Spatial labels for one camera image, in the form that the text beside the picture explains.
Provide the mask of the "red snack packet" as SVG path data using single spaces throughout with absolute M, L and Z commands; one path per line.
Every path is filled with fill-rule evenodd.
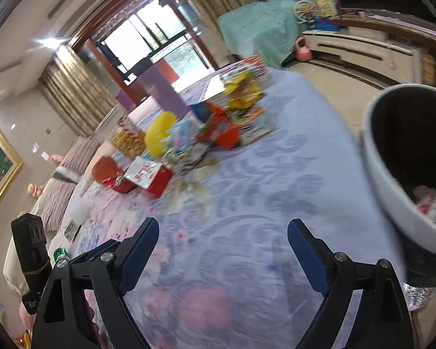
M 128 194 L 137 188 L 137 185 L 130 182 L 123 176 L 110 177 L 102 182 L 102 184 L 120 194 Z

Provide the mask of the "white red milk carton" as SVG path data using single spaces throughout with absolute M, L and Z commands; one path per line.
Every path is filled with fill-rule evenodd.
M 127 168 L 124 178 L 159 199 L 173 178 L 173 172 L 163 163 L 137 157 Z

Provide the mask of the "paper trash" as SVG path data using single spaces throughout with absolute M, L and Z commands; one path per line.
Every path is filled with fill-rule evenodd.
M 414 197 L 418 210 L 436 224 L 436 189 L 418 186 L 414 188 Z

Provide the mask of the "yellow foam fruit net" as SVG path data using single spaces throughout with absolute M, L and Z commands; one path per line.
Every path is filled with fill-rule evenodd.
M 148 127 L 144 144 L 151 156 L 160 158 L 165 153 L 164 140 L 171 135 L 169 131 L 177 121 L 176 115 L 172 112 L 163 111 Z

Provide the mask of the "light blue candy wrapper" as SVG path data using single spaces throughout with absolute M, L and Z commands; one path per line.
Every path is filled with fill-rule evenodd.
M 177 153 L 185 152 L 197 141 L 204 124 L 194 117 L 184 117 L 169 130 L 169 142 Z

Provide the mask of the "orange blue snack wrapper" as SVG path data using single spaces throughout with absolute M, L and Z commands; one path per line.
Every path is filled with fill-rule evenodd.
M 227 113 L 211 102 L 199 102 L 190 106 L 191 111 L 203 123 L 196 138 L 230 150 L 240 144 L 240 130 Z

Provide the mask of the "striped sofa cushion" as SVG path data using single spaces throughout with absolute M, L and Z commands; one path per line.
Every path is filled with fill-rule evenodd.
M 36 215 L 46 232 L 60 229 L 67 205 L 90 160 L 99 148 L 93 138 L 78 137 L 69 151 L 57 160 L 57 167 L 38 198 Z

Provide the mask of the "red apple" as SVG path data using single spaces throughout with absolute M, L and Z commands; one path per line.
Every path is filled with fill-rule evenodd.
M 119 167 L 116 161 L 110 156 L 101 156 L 91 169 L 92 178 L 99 184 L 105 180 L 116 178 L 119 174 Z

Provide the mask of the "beige curtain left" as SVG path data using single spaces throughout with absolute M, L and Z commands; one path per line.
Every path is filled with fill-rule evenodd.
M 117 105 L 107 88 L 67 45 L 58 47 L 39 78 L 38 88 L 69 127 L 83 137 L 94 134 Z

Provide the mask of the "purple tumbler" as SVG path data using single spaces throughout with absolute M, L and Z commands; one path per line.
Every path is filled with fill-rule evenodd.
M 178 120 L 183 119 L 188 114 L 189 106 L 155 65 L 150 66 L 137 79 L 162 110 L 173 113 Z

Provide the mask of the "green snack box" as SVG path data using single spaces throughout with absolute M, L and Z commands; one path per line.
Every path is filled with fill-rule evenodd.
M 243 146 L 248 146 L 274 131 L 274 125 L 266 110 L 259 106 L 233 112 L 231 121 L 239 128 L 239 140 Z

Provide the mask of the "white tv cabinet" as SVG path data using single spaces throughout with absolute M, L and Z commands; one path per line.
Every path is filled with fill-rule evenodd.
M 413 47 L 321 30 L 306 30 L 303 36 L 312 51 L 337 56 L 398 83 L 422 83 L 421 53 Z

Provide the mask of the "pink kettlebell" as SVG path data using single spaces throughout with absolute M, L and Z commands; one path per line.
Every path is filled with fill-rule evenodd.
M 299 36 L 294 43 L 296 59 L 299 62 L 307 62 L 312 60 L 312 52 L 310 48 L 305 43 L 305 38 L 303 36 Z

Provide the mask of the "teal covered furniture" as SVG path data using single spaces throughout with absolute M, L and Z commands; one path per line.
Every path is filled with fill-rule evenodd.
M 280 69 L 305 30 L 294 14 L 296 0 L 253 2 L 218 18 L 218 27 L 232 54 L 257 55 L 264 64 Z

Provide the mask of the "toy ferris wheel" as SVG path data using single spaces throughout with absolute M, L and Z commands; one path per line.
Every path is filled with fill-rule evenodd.
M 308 0 L 297 1 L 293 8 L 294 15 L 299 23 L 312 24 L 318 17 L 318 7 Z

